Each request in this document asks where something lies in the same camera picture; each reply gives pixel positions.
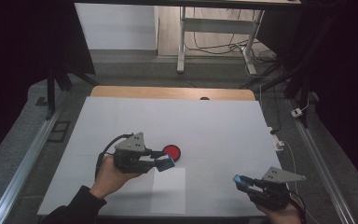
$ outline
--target white tabletop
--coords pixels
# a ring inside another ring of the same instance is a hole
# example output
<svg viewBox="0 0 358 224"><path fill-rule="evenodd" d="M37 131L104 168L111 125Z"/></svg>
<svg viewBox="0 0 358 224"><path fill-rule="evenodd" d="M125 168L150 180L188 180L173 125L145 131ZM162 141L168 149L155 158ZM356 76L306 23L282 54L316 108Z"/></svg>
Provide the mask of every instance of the white tabletop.
<svg viewBox="0 0 358 224"><path fill-rule="evenodd" d="M153 150L179 146L181 159L106 197L100 216L263 216L232 181L281 167L258 102L112 97L86 100L38 215L71 202L81 185L91 187L98 154L115 137L138 132Z"/></svg>

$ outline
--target red round object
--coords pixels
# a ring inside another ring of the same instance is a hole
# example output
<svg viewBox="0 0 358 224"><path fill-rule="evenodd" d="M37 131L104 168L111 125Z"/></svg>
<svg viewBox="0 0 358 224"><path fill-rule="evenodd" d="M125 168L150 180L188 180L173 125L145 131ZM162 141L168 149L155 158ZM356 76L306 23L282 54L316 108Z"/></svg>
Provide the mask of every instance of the red round object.
<svg viewBox="0 0 358 224"><path fill-rule="evenodd" d="M176 145L167 145L164 149L162 149L162 151L170 154L173 161L179 161L181 151Z"/></svg>

